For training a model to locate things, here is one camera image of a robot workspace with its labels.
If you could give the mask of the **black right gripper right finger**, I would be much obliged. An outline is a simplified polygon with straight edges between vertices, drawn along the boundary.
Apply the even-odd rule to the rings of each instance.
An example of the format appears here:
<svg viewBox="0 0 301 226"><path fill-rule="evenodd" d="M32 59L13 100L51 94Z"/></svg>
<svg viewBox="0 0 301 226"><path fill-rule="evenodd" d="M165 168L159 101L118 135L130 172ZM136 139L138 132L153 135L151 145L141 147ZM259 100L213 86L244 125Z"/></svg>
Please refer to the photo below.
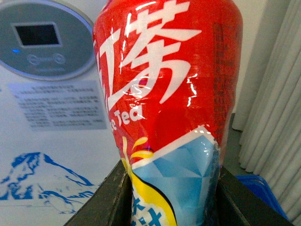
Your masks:
<svg viewBox="0 0 301 226"><path fill-rule="evenodd" d="M217 212L221 226L291 226L292 223L264 203L225 167L217 186Z"/></svg>

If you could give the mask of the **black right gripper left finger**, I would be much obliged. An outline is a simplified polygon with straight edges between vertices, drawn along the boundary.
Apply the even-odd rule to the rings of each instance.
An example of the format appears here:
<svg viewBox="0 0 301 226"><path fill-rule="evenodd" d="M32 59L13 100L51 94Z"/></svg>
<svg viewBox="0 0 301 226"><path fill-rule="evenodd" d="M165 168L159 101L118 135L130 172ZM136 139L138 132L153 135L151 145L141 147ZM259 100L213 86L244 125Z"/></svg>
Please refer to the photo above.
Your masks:
<svg viewBox="0 0 301 226"><path fill-rule="evenodd" d="M128 226L131 220L131 181L121 161L95 194L66 226Z"/></svg>

